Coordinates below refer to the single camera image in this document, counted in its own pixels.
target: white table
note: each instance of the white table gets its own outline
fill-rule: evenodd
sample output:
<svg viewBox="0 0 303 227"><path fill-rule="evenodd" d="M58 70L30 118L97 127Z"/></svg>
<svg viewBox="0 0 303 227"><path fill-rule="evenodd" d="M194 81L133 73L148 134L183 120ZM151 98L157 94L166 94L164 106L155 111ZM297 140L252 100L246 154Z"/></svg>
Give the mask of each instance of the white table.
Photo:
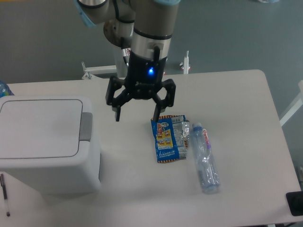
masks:
<svg viewBox="0 0 303 227"><path fill-rule="evenodd" d="M92 100L104 150L102 189L41 195L6 175L11 217L1 201L1 227L235 227L303 220L291 215L286 202L285 194L300 187L264 73L168 78L177 91L165 114L185 114L208 129L220 193L201 192L191 150L187 160L156 162L152 100L132 100L115 122L105 102L107 79L11 84L16 95L81 94Z"/></svg>

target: pen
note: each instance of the pen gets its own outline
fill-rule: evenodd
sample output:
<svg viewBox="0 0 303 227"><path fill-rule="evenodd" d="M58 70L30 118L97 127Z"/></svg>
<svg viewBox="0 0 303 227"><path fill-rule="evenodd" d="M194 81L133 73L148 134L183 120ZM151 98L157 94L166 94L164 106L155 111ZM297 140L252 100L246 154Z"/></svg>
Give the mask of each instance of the pen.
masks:
<svg viewBox="0 0 303 227"><path fill-rule="evenodd" d="M3 190L3 197L4 197L4 203L5 203L5 209L6 209L6 216L10 216L10 211L9 211L9 202L8 202L8 194L6 192L6 186L5 186L5 182L4 182L4 175L0 174L0 183L2 186L2 190Z"/></svg>

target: plastic water bottle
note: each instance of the plastic water bottle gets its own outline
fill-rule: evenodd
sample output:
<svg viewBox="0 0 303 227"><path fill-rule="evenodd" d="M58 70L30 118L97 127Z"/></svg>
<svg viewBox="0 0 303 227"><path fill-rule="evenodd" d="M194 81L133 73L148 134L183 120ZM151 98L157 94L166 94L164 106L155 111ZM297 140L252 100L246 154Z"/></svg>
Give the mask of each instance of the plastic water bottle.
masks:
<svg viewBox="0 0 303 227"><path fill-rule="evenodd" d="M11 92L8 85L0 80L0 98L3 96L13 96L13 95L14 93Z"/></svg>
<svg viewBox="0 0 303 227"><path fill-rule="evenodd" d="M196 168L203 192L207 194L216 193L220 186L220 179L214 163L207 131L202 128L201 123L193 124L191 138Z"/></svg>
<svg viewBox="0 0 303 227"><path fill-rule="evenodd" d="M278 2L280 0L258 0L259 2L262 2L262 3L274 3L274 2Z"/></svg>

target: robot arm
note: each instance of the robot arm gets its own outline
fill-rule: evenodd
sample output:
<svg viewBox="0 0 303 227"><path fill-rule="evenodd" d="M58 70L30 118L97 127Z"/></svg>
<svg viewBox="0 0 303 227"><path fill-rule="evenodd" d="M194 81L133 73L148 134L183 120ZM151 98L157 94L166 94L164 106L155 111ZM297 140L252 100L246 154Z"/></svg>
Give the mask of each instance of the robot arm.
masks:
<svg viewBox="0 0 303 227"><path fill-rule="evenodd" d="M121 107L134 99L153 99L156 103L154 120L158 121L166 107L174 105L176 85L173 80L162 82L172 32L180 0L78 0L93 23L116 18L121 23L132 23L134 30L131 54L125 79L111 77L106 101L116 112L119 121ZM125 86L120 95L115 92ZM157 93L165 88L165 99Z"/></svg>

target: snack wrapper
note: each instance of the snack wrapper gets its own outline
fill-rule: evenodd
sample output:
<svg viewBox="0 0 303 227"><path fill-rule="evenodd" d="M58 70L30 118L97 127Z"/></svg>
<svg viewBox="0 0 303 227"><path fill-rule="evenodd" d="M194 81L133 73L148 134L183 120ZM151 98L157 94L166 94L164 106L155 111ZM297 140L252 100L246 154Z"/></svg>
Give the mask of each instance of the snack wrapper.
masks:
<svg viewBox="0 0 303 227"><path fill-rule="evenodd" d="M184 115L160 116L158 122L151 119L158 163L186 158L189 126Z"/></svg>

